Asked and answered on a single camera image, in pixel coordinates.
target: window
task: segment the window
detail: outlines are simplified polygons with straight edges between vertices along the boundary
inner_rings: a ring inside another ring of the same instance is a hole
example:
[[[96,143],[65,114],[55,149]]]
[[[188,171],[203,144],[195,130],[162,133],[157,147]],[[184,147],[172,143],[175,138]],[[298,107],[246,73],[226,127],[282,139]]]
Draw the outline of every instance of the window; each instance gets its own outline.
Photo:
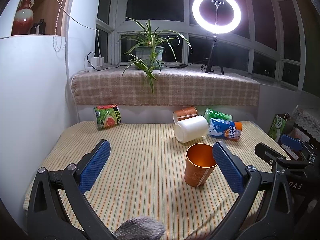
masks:
[[[206,64],[208,62],[212,44],[211,38],[206,40],[202,38],[190,37],[189,41],[193,48],[192,54],[189,54],[189,63],[199,63],[199,61],[203,60],[201,64]],[[220,41],[218,41],[218,46],[216,49],[217,57],[214,59],[214,65],[244,71],[248,70],[249,50]]]
[[[250,38],[249,37],[249,20],[248,20],[248,9],[246,0],[235,0],[241,9],[241,22],[239,26],[232,31],[232,33],[239,36]],[[193,17],[192,14],[192,4],[194,0],[189,0],[190,3],[190,24],[197,25],[198,23]],[[204,19],[212,24],[215,24],[215,6],[211,0],[204,0],[200,6],[200,12],[203,15]],[[225,3],[221,5],[218,9],[218,25],[226,25],[230,23],[233,19],[233,10],[232,7]]]
[[[99,30],[99,45],[100,45],[100,52],[101,52],[101,57],[104,57],[104,63],[108,62],[108,33],[106,33],[103,30]],[[98,32],[96,32],[96,53],[94,54],[95,57],[99,57],[99,48],[98,48],[98,42],[97,42],[97,36]]]
[[[126,16],[136,20],[183,22],[183,0],[128,0]]]
[[[276,22],[271,0],[252,0],[255,38],[277,50]]]
[[[282,81],[298,86],[300,66],[289,63],[283,64]]]
[[[177,40],[171,40],[171,42],[173,44],[173,51],[174,51],[174,53],[176,55],[177,62],[182,62],[182,41],[181,41],[181,38],[180,38],[180,44],[179,44],[179,40],[178,39]],[[123,55],[123,54],[126,53],[135,44],[137,44],[136,41],[131,41],[131,40],[128,40],[126,38],[121,40],[121,61],[122,62],[130,60],[130,56]],[[164,61],[164,62],[175,62],[174,55],[172,54],[172,51],[171,51],[169,45],[167,43],[164,43],[161,46],[164,47],[164,51],[163,51],[163,54],[162,54],[162,61]]]
[[[293,2],[280,1],[279,6],[284,30],[284,58],[300,61],[300,33]]]
[[[111,0],[99,0],[98,15],[97,18],[109,23],[109,11],[110,11]]]
[[[258,53],[254,53],[253,58],[253,73],[261,74],[268,77],[275,77],[276,61],[263,56]]]

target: gray fuzzy fabric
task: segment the gray fuzzy fabric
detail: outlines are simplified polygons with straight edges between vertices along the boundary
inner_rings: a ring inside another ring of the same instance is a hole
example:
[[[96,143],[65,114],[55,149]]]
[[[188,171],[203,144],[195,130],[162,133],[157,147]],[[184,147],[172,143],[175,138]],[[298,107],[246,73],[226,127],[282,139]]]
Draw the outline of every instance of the gray fuzzy fabric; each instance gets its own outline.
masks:
[[[150,217],[136,217],[124,222],[113,234],[118,240],[159,240],[164,225]]]

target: orange paper cup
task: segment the orange paper cup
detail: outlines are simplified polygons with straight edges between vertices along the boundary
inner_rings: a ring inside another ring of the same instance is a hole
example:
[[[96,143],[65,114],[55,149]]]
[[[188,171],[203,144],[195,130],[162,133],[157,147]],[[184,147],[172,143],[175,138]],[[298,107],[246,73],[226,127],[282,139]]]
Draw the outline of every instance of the orange paper cup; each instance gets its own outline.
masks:
[[[212,146],[204,143],[191,145],[186,157],[185,182],[192,187],[203,185],[217,166],[212,156]]]
[[[194,106],[192,106],[173,112],[173,121],[174,123],[177,123],[178,121],[195,117],[197,115],[197,109]]]

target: white lace cloth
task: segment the white lace cloth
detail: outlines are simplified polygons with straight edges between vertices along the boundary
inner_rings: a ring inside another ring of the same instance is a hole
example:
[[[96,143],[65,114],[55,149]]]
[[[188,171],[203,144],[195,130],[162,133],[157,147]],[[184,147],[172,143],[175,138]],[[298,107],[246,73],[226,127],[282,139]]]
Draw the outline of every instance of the white lace cloth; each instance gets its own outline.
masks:
[[[292,112],[295,123],[310,133],[320,142],[320,110],[319,109],[295,109]]]

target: black bottle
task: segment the black bottle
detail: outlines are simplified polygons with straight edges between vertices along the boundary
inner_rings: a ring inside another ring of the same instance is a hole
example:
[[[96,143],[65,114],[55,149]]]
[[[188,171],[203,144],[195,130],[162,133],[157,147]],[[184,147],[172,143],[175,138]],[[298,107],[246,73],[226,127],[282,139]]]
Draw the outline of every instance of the black bottle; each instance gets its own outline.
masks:
[[[41,19],[39,22],[39,34],[45,34],[45,22]]]
[[[30,29],[30,34],[36,34],[37,23],[33,24],[33,27]]]

